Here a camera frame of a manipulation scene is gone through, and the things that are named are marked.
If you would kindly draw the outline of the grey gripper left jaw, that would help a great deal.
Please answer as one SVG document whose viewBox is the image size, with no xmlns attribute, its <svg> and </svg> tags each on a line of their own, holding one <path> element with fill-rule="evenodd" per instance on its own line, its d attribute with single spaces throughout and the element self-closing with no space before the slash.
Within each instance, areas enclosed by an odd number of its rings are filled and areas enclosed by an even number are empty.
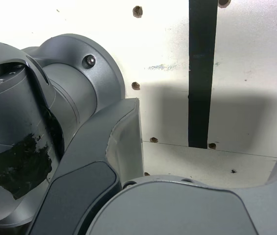
<svg viewBox="0 0 277 235">
<path fill-rule="evenodd" d="M 28 233 L 84 235 L 123 185 L 143 175 L 139 100 L 122 99 L 96 113 L 77 131 Z"/>
</svg>

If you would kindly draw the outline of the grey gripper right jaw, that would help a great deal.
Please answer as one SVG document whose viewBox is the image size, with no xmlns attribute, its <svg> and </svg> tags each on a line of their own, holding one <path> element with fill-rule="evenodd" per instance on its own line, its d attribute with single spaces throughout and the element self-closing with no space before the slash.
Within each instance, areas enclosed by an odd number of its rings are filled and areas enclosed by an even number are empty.
<svg viewBox="0 0 277 235">
<path fill-rule="evenodd" d="M 277 235 L 277 161 L 267 182 L 251 188 L 139 178 L 101 208 L 87 234 Z"/>
</svg>

